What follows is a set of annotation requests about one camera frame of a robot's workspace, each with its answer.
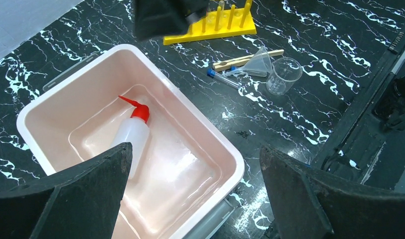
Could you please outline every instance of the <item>red bottle cap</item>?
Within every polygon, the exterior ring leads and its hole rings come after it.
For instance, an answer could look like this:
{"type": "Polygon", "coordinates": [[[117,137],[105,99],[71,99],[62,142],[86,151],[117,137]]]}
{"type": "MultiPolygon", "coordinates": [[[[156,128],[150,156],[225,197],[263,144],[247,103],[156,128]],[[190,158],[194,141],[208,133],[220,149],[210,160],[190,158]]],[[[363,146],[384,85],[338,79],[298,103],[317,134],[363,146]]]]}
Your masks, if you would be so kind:
{"type": "Polygon", "coordinates": [[[148,106],[139,104],[138,102],[133,101],[133,100],[128,99],[123,96],[119,96],[119,98],[136,107],[136,109],[134,110],[134,112],[131,115],[131,118],[138,117],[138,118],[141,118],[145,123],[148,122],[148,118],[149,118],[148,106]]]}

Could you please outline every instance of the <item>marble countertop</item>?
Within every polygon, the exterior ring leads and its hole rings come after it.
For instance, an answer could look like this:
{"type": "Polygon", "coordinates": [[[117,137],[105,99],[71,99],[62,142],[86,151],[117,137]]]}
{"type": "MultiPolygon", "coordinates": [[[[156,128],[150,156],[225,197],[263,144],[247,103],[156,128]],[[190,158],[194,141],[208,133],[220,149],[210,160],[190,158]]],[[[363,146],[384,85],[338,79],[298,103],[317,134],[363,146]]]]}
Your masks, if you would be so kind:
{"type": "MultiPolygon", "coordinates": [[[[243,6],[244,1],[226,1],[243,6]]],[[[228,199],[238,208],[214,238],[259,238],[273,220],[259,165],[263,144],[305,163],[316,156],[405,22],[405,0],[254,0],[257,35],[163,46],[137,42],[130,0],[85,0],[0,60],[0,190],[44,177],[16,129],[42,87],[92,53],[137,46],[242,153],[246,172],[228,199]],[[206,76],[213,62],[284,49],[303,75],[282,97],[263,79],[238,90],[206,76]]]]}

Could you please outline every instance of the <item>clear funnel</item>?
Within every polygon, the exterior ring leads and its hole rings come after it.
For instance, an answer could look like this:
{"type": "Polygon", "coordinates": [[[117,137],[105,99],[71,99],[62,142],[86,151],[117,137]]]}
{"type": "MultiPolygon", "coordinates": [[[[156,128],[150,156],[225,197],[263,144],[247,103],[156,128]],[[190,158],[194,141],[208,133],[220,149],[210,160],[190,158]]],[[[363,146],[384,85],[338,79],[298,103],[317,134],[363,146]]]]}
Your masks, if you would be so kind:
{"type": "Polygon", "coordinates": [[[245,72],[252,76],[267,76],[272,71],[271,60],[265,46],[262,46],[258,52],[242,67],[224,73],[224,76],[230,76],[240,72],[245,72]]]}

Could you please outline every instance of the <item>test tube rack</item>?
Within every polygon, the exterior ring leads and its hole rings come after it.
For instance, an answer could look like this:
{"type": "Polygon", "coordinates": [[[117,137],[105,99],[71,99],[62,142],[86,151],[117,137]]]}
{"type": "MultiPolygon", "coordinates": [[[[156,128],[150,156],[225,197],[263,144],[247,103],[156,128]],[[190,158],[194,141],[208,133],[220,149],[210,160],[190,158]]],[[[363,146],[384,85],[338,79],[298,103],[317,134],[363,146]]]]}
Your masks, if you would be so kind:
{"type": "Polygon", "coordinates": [[[198,22],[189,26],[185,35],[165,36],[164,45],[189,41],[202,41],[208,39],[256,34],[254,20],[251,15],[252,0],[246,0],[244,8],[236,8],[232,5],[230,10],[224,10],[221,6],[217,11],[208,12],[198,22]]]}

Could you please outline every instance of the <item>pink plastic container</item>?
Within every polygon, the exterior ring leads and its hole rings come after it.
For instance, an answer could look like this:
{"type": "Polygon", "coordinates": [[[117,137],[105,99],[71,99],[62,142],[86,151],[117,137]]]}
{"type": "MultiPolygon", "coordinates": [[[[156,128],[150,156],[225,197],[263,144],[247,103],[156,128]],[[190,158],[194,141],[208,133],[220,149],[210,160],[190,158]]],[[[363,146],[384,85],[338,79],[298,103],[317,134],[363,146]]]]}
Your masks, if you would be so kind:
{"type": "Polygon", "coordinates": [[[50,175],[110,147],[133,110],[118,95],[149,106],[151,136],[113,238],[182,238],[238,184],[244,161],[136,47],[114,47],[31,102],[17,128],[50,175]]]}

